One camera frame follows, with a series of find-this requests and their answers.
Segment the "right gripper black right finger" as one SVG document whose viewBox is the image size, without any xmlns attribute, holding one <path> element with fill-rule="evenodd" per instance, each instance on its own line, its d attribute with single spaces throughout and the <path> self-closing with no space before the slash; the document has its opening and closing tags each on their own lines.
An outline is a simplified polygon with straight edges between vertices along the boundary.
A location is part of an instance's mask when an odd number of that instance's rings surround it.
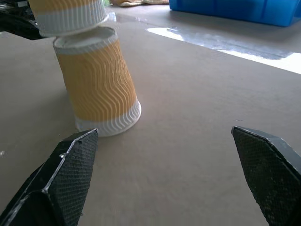
<svg viewBox="0 0 301 226">
<path fill-rule="evenodd" d="M 270 226 L 301 224 L 301 157 L 283 139 L 231 129 L 247 185 Z"/>
</svg>

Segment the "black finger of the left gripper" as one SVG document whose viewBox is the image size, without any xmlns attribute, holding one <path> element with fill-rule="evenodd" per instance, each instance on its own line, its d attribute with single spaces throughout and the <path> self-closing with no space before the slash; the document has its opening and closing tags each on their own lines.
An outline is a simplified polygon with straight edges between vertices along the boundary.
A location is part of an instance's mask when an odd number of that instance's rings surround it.
<svg viewBox="0 0 301 226">
<path fill-rule="evenodd" d="M 40 39 L 40 32 L 28 0 L 0 1 L 0 31 L 28 40 Z"/>
</svg>

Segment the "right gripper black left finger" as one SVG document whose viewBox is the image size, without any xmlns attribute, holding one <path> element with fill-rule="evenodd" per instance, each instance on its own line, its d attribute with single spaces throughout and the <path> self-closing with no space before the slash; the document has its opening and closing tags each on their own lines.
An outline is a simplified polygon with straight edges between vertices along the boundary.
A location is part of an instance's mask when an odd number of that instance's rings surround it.
<svg viewBox="0 0 301 226">
<path fill-rule="evenodd" d="M 90 187 L 97 149 L 97 129 L 61 140 L 11 199 L 0 224 L 76 226 Z"/>
</svg>

